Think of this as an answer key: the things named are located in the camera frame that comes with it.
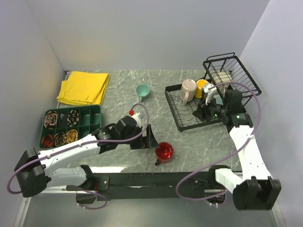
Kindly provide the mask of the red mug black handle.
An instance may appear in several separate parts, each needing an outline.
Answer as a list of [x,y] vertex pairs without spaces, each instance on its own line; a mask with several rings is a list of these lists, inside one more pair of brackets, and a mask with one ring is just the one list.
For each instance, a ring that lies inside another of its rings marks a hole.
[[161,142],[159,147],[155,150],[156,161],[155,165],[166,164],[170,162],[174,155],[174,149],[171,144],[167,142]]

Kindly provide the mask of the yellow mug black handle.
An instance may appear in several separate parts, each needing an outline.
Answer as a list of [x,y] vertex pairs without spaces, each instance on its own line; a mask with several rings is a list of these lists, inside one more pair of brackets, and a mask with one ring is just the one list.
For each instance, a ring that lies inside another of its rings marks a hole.
[[196,91],[195,91],[195,94],[194,94],[195,98],[201,99],[201,98],[205,97],[203,87],[207,83],[208,83],[208,81],[205,80],[205,79],[199,79],[199,80],[196,81],[197,88],[196,88]]

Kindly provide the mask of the pink mug dark interior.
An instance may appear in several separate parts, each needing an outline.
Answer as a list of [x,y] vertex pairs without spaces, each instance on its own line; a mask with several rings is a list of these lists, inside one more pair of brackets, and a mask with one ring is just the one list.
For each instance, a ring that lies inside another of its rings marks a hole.
[[194,80],[186,79],[182,82],[179,97],[183,105],[190,102],[194,98],[196,89],[197,89],[197,84]]

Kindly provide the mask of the cream floral mug green interior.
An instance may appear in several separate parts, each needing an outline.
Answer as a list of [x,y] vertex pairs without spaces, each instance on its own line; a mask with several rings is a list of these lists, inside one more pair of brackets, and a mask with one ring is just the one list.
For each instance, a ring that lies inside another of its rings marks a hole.
[[[230,73],[225,72],[225,71],[211,71],[211,76],[214,80],[214,82],[213,82],[214,85],[232,81],[232,77],[231,77]],[[222,94],[224,94],[226,89],[228,88],[228,86],[229,86],[229,84],[219,85],[218,89],[220,90],[220,92]]]

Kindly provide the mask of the small teal cup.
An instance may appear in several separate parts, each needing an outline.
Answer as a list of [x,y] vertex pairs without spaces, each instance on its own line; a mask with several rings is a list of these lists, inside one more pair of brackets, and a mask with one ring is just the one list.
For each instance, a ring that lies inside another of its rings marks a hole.
[[136,94],[138,96],[138,101],[142,102],[150,93],[150,88],[147,84],[139,84],[136,89]]

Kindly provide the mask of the grey-green glazed mug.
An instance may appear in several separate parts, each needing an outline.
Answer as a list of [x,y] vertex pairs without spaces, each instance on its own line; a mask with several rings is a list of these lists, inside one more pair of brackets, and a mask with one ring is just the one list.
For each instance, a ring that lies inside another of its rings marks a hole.
[[223,105],[222,98],[220,97],[219,94],[214,95],[214,100],[215,100],[216,104]]

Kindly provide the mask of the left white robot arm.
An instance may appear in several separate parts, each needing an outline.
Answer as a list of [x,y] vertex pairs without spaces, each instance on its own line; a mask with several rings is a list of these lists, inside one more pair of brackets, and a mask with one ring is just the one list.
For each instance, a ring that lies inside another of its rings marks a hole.
[[33,197],[49,187],[80,186],[89,190],[95,177],[88,166],[67,169],[63,166],[78,159],[99,155],[128,144],[130,149],[158,148],[151,125],[141,124],[141,118],[125,116],[117,123],[93,131],[86,137],[58,148],[37,152],[26,150],[18,161],[14,173],[23,197]]

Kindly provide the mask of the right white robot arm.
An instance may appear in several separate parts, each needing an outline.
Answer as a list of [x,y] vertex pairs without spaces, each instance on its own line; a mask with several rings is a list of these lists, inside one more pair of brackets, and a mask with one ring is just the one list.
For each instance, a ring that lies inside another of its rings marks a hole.
[[229,167],[211,166],[207,182],[212,188],[221,185],[232,193],[233,203],[238,210],[270,210],[281,191],[281,183],[273,179],[265,166],[254,136],[254,126],[249,114],[243,111],[242,93],[225,91],[223,104],[215,100],[202,106],[204,116],[218,116],[227,128],[241,163],[242,176]]

